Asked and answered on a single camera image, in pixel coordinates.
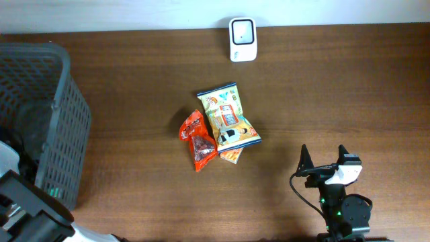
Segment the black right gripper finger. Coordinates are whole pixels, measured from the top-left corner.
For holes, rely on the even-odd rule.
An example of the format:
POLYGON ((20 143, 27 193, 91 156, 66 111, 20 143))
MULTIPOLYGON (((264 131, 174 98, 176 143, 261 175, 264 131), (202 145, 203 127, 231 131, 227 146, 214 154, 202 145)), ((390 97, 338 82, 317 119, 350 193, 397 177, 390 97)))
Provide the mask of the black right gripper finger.
POLYGON ((303 144, 301 147, 300 160, 296 171, 303 172, 312 168, 314 168, 314 164, 312 162, 310 153, 308 152, 307 146, 303 144))
POLYGON ((338 165, 349 165, 351 163, 351 157, 347 149, 343 145, 339 145, 339 158, 337 159, 338 165))

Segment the orange juice carton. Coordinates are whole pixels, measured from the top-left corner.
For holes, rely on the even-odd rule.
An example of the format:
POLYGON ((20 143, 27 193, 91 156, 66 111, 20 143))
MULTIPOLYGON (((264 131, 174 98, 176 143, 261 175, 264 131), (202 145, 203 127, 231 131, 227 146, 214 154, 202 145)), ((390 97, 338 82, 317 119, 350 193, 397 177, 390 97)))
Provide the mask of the orange juice carton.
POLYGON ((220 158, 226 161, 229 161, 233 164, 237 164, 242 152, 243 152, 243 148, 224 151, 220 154, 220 158))

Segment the beige wet wipes pack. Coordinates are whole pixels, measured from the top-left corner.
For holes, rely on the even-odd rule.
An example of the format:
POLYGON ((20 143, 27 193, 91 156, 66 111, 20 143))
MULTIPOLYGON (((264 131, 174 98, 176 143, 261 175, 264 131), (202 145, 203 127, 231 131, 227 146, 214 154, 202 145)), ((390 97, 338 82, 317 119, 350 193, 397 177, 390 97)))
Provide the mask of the beige wet wipes pack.
POLYGON ((261 142, 253 125, 244 117, 236 83, 197 94, 217 144, 218 153, 261 142))

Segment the red candy bag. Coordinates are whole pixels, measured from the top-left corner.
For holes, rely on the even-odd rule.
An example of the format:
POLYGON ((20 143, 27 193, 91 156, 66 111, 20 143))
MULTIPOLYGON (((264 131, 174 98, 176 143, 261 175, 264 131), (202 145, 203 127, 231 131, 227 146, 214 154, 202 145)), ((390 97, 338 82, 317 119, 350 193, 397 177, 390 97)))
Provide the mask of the red candy bag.
POLYGON ((189 143, 197 172, 218 154, 216 141, 209 135, 204 116, 199 110, 194 110, 181 125, 179 139, 189 143))

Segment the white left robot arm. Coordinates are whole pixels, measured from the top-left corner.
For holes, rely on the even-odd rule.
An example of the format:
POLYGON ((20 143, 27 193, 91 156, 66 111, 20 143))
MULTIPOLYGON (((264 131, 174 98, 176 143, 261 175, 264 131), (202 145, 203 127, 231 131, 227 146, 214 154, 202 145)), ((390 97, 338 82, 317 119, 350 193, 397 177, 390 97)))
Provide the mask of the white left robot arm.
POLYGON ((26 181, 18 173, 19 155, 1 143, 1 241, 2 242, 121 242, 79 226, 58 200, 26 181))

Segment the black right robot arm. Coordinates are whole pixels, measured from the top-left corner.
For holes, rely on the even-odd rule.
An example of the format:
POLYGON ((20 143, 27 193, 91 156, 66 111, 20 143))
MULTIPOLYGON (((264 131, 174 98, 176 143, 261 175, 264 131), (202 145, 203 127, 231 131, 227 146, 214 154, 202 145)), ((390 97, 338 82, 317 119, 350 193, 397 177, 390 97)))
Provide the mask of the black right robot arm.
POLYGON ((355 183, 362 171, 358 155, 349 153, 343 145, 338 147, 336 162, 315 166, 306 145, 302 145, 295 173, 289 178, 293 192, 325 221, 326 233, 316 236, 318 242, 387 241, 387 238, 367 238, 373 202, 360 194, 347 194, 346 187, 355 183), (306 188, 319 191, 319 207, 305 199, 294 187, 295 177, 305 177, 306 188))

